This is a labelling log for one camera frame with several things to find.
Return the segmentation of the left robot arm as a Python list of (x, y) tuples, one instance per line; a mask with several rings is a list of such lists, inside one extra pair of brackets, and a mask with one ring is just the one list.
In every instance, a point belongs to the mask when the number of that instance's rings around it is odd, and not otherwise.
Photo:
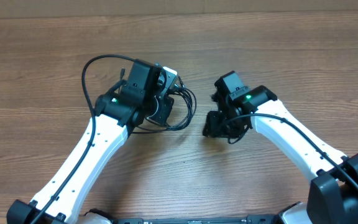
[(76, 223), (101, 171), (133, 130), (149, 117), (166, 123), (173, 106), (169, 95), (178, 89), (177, 71), (131, 61), (128, 78), (88, 105), (88, 126), (61, 168), (29, 203), (14, 201), (7, 211), (8, 223)]

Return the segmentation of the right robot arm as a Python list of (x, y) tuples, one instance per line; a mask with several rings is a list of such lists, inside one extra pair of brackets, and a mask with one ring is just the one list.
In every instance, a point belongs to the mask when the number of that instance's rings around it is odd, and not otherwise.
[(358, 154), (351, 157), (331, 147), (301, 124), (261, 85), (244, 85), (231, 71), (215, 82), (211, 99), (216, 111), (206, 117), (203, 135), (234, 144), (249, 129), (276, 145), (305, 176), (308, 200), (277, 214), (248, 215), (244, 223), (358, 223)]

